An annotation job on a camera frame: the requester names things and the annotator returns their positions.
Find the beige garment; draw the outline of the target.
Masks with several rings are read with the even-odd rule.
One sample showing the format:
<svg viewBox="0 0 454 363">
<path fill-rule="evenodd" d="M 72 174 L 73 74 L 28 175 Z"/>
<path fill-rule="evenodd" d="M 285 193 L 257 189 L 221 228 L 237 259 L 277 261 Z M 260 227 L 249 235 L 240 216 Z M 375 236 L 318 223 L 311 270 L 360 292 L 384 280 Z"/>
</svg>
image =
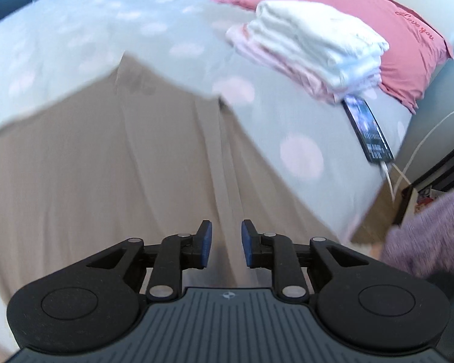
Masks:
<svg viewBox="0 0 454 363">
<path fill-rule="evenodd" d="M 332 233 L 288 189 L 220 100 L 131 57 L 43 112 L 0 129 L 0 295 L 130 237 L 158 244 L 213 224 L 196 287 L 264 286 L 240 226 L 306 244 Z"/>
</svg>

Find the white folded clothes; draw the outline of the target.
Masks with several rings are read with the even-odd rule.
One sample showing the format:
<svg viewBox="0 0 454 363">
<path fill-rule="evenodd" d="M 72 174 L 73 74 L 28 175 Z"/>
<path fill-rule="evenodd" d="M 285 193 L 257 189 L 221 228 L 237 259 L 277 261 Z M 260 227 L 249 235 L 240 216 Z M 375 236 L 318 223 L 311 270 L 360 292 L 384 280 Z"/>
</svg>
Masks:
<svg viewBox="0 0 454 363">
<path fill-rule="evenodd" d="M 262 47 L 315 73 L 332 89 L 378 75 L 390 49 L 371 26 L 320 2 L 263 0 L 247 30 Z"/>
</svg>

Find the pink folded clothes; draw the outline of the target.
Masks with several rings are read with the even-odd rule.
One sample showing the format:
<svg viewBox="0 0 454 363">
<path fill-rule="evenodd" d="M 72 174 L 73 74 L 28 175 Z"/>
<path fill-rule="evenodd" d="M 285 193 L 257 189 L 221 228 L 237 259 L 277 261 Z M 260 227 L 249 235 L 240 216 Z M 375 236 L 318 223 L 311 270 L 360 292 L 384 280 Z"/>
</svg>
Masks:
<svg viewBox="0 0 454 363">
<path fill-rule="evenodd" d="M 288 62 L 256 43 L 248 36 L 246 25 L 231 26 L 225 36 L 237 53 L 261 66 L 270 67 L 288 76 L 318 101 L 339 103 L 346 95 L 375 88 L 381 83 L 380 70 L 376 70 L 372 74 L 356 79 L 352 84 L 333 87 L 311 70 L 300 64 Z"/>
</svg>

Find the black smartphone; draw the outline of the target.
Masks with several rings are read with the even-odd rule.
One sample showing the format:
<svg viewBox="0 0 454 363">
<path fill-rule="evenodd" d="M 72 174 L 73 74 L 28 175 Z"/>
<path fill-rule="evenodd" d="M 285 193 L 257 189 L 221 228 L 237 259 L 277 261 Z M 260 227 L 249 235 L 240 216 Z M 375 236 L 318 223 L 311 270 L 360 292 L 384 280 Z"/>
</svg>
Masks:
<svg viewBox="0 0 454 363">
<path fill-rule="evenodd" d="M 394 156 L 367 102 L 359 96 L 348 95 L 342 105 L 368 162 L 391 163 Z"/>
</svg>

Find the grey pink-dotted bed cover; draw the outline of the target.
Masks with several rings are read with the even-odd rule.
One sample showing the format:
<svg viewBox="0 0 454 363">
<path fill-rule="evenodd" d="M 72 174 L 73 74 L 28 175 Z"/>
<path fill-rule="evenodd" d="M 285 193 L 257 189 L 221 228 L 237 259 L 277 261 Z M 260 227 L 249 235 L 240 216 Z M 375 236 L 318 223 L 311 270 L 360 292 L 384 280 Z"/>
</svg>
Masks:
<svg viewBox="0 0 454 363">
<path fill-rule="evenodd" d="M 214 0 L 38 0 L 0 22 L 0 129 L 105 78 L 131 57 L 167 83 L 222 101 L 294 196 L 348 243 L 383 175 L 342 106 L 252 63 L 226 41 L 253 14 Z M 0 295 L 0 361 L 15 340 Z"/>
</svg>

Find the dark pink pillow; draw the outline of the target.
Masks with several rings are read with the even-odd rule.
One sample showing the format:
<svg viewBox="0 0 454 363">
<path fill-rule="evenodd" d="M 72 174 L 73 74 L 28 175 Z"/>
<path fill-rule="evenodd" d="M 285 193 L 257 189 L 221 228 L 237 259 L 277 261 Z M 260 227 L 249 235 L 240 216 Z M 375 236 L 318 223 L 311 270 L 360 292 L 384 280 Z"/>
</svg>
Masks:
<svg viewBox="0 0 454 363">
<path fill-rule="evenodd" d="M 214 0 L 254 10 L 262 0 Z M 454 57 L 448 41 L 415 11 L 393 0 L 302 0 L 329 5 L 371 26 L 390 45 L 381 58 L 382 91 L 412 113 L 432 74 Z"/>
</svg>

